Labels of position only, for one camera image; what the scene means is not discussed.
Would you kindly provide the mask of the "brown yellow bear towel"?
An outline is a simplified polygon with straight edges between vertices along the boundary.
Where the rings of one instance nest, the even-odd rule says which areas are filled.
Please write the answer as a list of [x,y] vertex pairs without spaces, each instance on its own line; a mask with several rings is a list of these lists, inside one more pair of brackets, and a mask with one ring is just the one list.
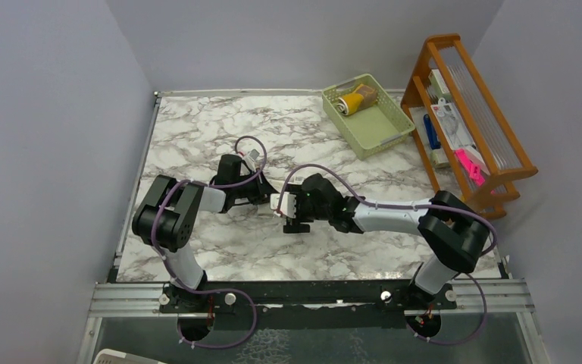
[[350,116],[374,105],[377,94],[376,88],[360,84],[352,92],[340,96],[335,103],[335,108],[341,115]]

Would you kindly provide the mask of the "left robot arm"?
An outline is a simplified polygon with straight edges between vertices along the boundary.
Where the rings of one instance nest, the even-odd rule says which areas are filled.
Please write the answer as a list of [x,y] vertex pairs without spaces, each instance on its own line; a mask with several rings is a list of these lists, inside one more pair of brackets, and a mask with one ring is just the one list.
[[254,149],[222,155],[209,185],[159,174],[139,204],[131,230],[164,260],[173,285],[180,289],[179,301],[189,311],[199,311],[208,301],[207,276],[189,244],[198,214],[267,205],[277,190],[261,171],[264,162]]

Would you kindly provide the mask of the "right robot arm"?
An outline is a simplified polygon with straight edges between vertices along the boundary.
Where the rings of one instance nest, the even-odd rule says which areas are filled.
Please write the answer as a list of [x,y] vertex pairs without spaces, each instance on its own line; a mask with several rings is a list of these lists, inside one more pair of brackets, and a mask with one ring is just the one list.
[[286,218],[287,234],[306,233],[309,223],[327,221],[344,234],[389,231],[422,237],[433,257],[418,268],[407,288],[408,301],[419,309],[433,303],[448,281],[474,271],[492,233],[483,218],[449,191],[409,203],[381,202],[345,196],[321,174],[300,184],[285,183],[271,197],[271,208]]

